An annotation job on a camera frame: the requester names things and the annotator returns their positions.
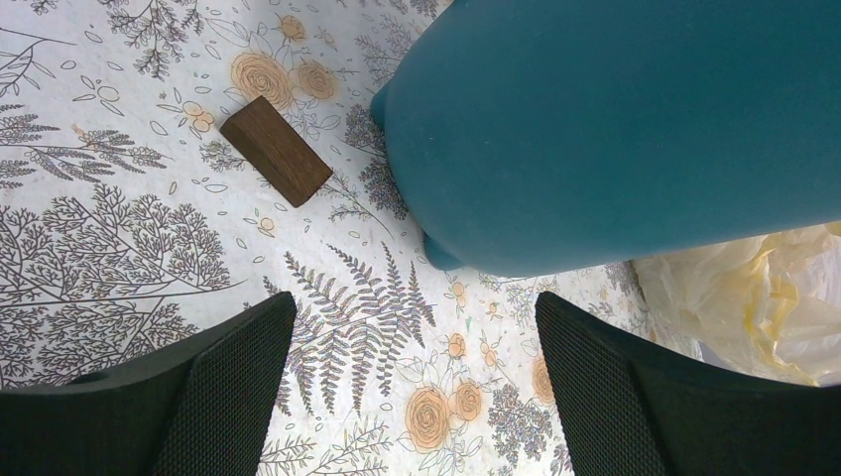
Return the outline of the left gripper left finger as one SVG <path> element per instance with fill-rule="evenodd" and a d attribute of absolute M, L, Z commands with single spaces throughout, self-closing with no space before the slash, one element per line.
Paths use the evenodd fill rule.
<path fill-rule="evenodd" d="M 297 307 L 270 297 L 194 336 L 1 394 L 5 475 L 253 475 Z"/>

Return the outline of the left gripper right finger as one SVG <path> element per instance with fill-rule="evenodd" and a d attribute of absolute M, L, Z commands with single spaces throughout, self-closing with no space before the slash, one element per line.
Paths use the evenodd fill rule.
<path fill-rule="evenodd" d="M 578 475 L 836 475 L 840 390 L 714 367 L 543 293 L 536 322 Z"/>

